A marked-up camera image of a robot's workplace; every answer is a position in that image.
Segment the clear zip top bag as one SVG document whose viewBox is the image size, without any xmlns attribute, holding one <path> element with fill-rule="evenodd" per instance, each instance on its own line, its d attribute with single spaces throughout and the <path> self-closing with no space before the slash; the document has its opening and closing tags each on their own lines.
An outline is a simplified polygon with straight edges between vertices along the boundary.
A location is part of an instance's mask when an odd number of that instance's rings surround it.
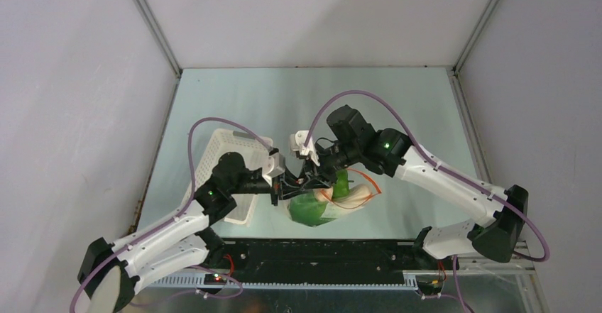
<svg viewBox="0 0 602 313">
<path fill-rule="evenodd" d="M 317 227 L 362 210 L 374 197 L 382 194 L 378 183 L 367 173 L 348 168 L 336 173 L 336 183 L 290 199 L 287 216 L 295 223 Z"/>
</svg>

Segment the green bok choy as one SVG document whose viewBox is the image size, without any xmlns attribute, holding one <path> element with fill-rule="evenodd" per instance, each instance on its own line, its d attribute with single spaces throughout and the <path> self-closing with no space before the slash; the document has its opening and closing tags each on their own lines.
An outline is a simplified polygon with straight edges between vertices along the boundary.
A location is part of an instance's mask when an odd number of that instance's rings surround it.
<svg viewBox="0 0 602 313">
<path fill-rule="evenodd" d="M 365 184 L 350 190 L 348 196 L 338 200 L 332 199 L 332 187 L 296 196 L 288 203 L 288 216 L 295 223 L 317 227 L 363 209 L 376 195 Z"/>
</svg>

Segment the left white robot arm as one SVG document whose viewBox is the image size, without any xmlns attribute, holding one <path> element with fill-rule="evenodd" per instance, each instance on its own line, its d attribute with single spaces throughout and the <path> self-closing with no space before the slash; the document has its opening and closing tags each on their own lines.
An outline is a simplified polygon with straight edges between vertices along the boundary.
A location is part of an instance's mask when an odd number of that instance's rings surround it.
<svg viewBox="0 0 602 313">
<path fill-rule="evenodd" d="M 118 312 L 157 280 L 202 263 L 215 268 L 223 262 L 223 241 L 212 225 L 236 208 L 236 194 L 269 194 L 272 203 L 310 190 L 314 165 L 303 163 L 291 173 L 284 157 L 272 149 L 259 168 L 246 165 L 237 152 L 223 154 L 209 177 L 176 210 L 141 231 L 108 242 L 89 244 L 78 273 L 80 283 L 70 311 L 81 295 L 90 310 Z"/>
</svg>

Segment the green pepper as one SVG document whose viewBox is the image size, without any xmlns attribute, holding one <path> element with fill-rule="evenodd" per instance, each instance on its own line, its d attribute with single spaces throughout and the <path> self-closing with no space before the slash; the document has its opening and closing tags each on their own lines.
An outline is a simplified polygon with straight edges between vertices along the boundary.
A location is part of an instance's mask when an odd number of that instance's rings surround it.
<svg viewBox="0 0 602 313">
<path fill-rule="evenodd" d="M 351 190 L 349 188 L 349 174 L 347 169 L 338 170 L 336 172 L 336 182 L 333 184 L 332 190 L 333 200 L 338 200 L 349 195 Z"/>
</svg>

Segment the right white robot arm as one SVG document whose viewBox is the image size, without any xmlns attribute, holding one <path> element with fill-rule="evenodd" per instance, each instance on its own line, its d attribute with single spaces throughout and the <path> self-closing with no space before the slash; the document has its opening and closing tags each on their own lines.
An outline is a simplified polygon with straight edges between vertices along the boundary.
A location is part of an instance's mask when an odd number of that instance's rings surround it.
<svg viewBox="0 0 602 313">
<path fill-rule="evenodd" d="M 462 209 L 468 220 L 421 230 L 415 240 L 413 260 L 423 269 L 456 254 L 478 253 L 498 263 L 515 254 L 525 224 L 528 192 L 513 185 L 503 189 L 458 172 L 421 145 L 394 128 L 375 130 L 356 109 L 344 105 L 327 117 L 335 135 L 323 148 L 298 131 L 290 147 L 304 159 L 299 184 L 317 187 L 335 181 L 337 171 L 355 164 L 377 175 L 409 182 Z"/>
</svg>

